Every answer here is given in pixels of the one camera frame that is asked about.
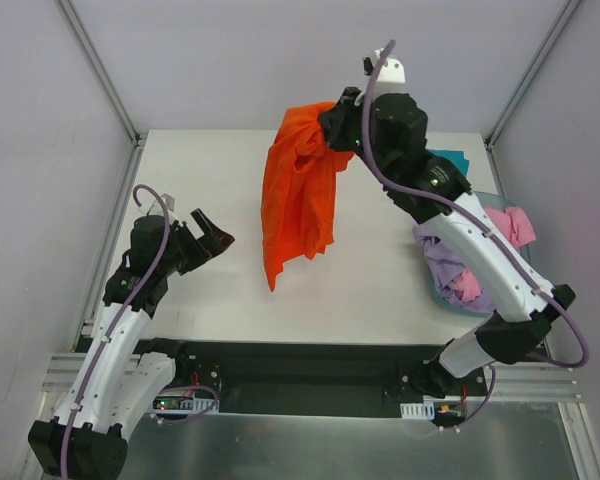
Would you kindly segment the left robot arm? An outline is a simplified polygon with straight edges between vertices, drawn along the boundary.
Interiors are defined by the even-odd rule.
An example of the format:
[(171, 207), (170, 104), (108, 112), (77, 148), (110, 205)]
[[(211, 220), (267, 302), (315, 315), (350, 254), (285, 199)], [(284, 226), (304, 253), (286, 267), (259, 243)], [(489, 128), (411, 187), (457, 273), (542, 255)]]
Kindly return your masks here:
[(131, 360), (173, 274), (185, 275), (234, 242), (199, 209), (195, 236), (173, 216), (134, 221), (130, 245), (106, 283), (99, 327), (71, 388), (47, 421), (33, 423), (29, 445), (45, 474), (60, 479), (116, 479), (140, 419), (167, 392), (175, 401), (206, 394), (201, 416), (219, 403), (218, 392), (191, 372), (181, 340), (156, 338)]

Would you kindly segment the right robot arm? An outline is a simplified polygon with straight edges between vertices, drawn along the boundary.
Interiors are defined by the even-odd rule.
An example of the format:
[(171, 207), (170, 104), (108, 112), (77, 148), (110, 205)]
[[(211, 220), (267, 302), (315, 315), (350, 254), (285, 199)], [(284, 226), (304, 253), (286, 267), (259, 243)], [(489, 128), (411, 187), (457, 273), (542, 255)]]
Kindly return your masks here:
[(327, 146), (358, 155), (391, 201), (458, 255), (494, 302), (486, 321), (410, 373), (412, 388), (443, 398), (478, 368), (536, 357), (575, 293), (533, 272), (490, 221), (465, 175), (427, 149), (427, 115), (415, 100), (387, 93), (366, 102), (360, 89), (347, 87), (319, 124)]

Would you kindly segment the orange t-shirt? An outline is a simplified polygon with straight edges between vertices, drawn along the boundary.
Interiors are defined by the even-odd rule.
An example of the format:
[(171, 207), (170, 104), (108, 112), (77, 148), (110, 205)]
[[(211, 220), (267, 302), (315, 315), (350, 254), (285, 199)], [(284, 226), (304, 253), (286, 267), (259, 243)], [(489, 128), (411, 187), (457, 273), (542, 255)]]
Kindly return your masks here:
[(270, 290), (287, 261), (311, 260), (334, 242), (337, 174), (353, 158), (325, 141), (318, 117), (334, 106), (321, 102), (287, 109), (268, 150), (260, 212)]

